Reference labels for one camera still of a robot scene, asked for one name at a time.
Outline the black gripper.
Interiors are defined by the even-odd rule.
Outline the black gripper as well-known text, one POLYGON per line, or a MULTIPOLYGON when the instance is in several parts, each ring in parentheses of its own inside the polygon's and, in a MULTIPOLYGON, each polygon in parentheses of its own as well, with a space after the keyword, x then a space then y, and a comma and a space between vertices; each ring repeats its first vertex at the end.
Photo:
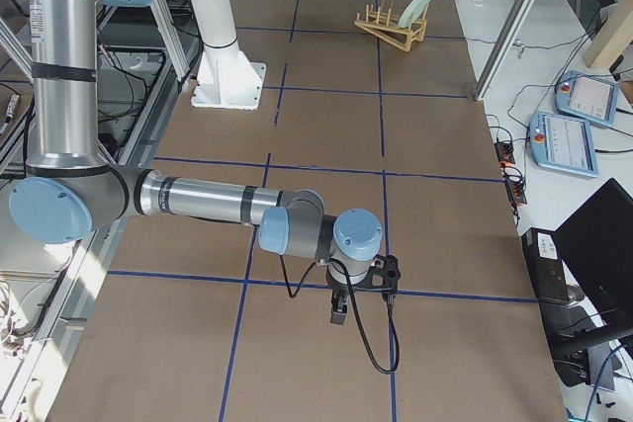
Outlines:
POLYGON ((325 279, 331 289, 330 324, 343 325, 346 320, 349 296, 348 287, 345 283, 339 282, 330 272, 325 273, 325 279))

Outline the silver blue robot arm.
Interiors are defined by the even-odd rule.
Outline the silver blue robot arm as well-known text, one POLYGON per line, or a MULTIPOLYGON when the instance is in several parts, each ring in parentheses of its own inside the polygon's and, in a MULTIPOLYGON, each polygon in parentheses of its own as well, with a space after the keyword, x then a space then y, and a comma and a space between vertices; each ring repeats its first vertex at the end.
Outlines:
POLYGON ((381 254, 383 229, 369 211, 325 213, 319 194, 172 177, 113 164, 99 153, 97 8, 152 0, 29 0, 37 145, 12 190, 16 225, 60 244, 130 215, 166 213, 252 225, 259 246, 327 268, 331 321, 357 311, 357 290, 392 304, 400 271, 381 254))

